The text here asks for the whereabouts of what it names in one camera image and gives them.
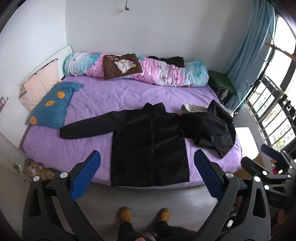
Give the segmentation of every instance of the silver screw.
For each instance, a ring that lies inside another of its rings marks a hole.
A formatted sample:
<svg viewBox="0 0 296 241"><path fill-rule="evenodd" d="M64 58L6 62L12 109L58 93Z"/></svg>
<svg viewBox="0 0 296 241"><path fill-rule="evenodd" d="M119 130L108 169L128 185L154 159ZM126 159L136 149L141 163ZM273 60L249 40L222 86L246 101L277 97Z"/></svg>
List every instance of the silver screw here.
<svg viewBox="0 0 296 241"><path fill-rule="evenodd" d="M233 178L233 177L234 177L234 175L233 175L232 172L226 172L226 176L227 176L228 178Z"/></svg>
<svg viewBox="0 0 296 241"><path fill-rule="evenodd" d="M68 173L67 172L62 172L61 174L60 174L60 177L61 178L66 178L68 176Z"/></svg>
<svg viewBox="0 0 296 241"><path fill-rule="evenodd" d="M258 177L258 176L254 176L254 180L258 183L261 181L260 177Z"/></svg>
<svg viewBox="0 0 296 241"><path fill-rule="evenodd" d="M33 178L33 181L34 181L34 182L37 182L37 181L39 181L39 179L40 179L39 176L35 176L35 177Z"/></svg>

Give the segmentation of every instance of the headboard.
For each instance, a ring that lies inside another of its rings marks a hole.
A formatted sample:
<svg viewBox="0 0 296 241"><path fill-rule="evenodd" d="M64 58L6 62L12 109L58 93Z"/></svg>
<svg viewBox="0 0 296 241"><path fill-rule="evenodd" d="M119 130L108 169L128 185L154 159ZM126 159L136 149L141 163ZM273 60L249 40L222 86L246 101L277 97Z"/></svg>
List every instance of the headboard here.
<svg viewBox="0 0 296 241"><path fill-rule="evenodd" d="M64 77L63 73L63 65L66 58L69 54L72 54L72 49L70 46L62 49L57 52L55 55L50 57L44 63L42 63L38 68L36 68L32 73L25 78L20 85L27 80L31 75L36 73L43 66L51 62L52 60L58 58L58 68L59 68L59 76L62 79ZM0 112L0 132L17 148L20 145L20 142L26 132L27 125L25 122L29 116L29 112L25 109L25 107L19 101L19 93L20 86L18 86L10 98L7 100L5 106Z"/></svg>

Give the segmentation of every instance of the beige pillow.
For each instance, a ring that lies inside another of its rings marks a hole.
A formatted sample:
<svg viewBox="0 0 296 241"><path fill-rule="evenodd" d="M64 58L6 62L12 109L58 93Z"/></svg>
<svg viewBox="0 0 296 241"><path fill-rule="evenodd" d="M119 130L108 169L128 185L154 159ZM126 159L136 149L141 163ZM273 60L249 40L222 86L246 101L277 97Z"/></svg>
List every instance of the beige pillow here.
<svg viewBox="0 0 296 241"><path fill-rule="evenodd" d="M61 81L57 60L48 63L21 85L19 100L29 112L32 112L52 87Z"/></svg>

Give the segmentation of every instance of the person's leg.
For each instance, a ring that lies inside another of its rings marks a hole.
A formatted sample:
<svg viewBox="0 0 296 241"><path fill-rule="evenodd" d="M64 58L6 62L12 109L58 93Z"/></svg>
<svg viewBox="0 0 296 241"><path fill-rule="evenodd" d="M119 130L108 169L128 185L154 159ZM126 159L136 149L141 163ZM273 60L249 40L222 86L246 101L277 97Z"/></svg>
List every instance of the person's leg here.
<svg viewBox="0 0 296 241"><path fill-rule="evenodd" d="M144 237L133 229L131 224L131 211L127 207L119 210L119 220L121 225L119 227L117 241L135 241L138 238L144 238L146 241L151 241L151 239Z"/></svg>
<svg viewBox="0 0 296 241"><path fill-rule="evenodd" d="M180 241L190 241L194 235L195 231L188 230L182 227L174 227L168 225L170 219L170 210L163 208L159 214L155 227L155 233L157 234L159 241L169 241L169 240L180 240Z"/></svg>

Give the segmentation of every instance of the shoe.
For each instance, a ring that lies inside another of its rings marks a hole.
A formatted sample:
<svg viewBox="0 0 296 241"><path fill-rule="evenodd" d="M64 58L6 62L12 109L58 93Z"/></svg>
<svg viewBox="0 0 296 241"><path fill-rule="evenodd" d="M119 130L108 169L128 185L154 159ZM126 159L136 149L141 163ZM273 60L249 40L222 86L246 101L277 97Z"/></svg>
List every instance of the shoe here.
<svg viewBox="0 0 296 241"><path fill-rule="evenodd" d="M166 221L168 222L170 220L170 210L168 208L162 208L159 213L156 216L156 221Z"/></svg>
<svg viewBox="0 0 296 241"><path fill-rule="evenodd" d="M121 223L131 223L131 211L128 207L122 207L118 212L119 221Z"/></svg>

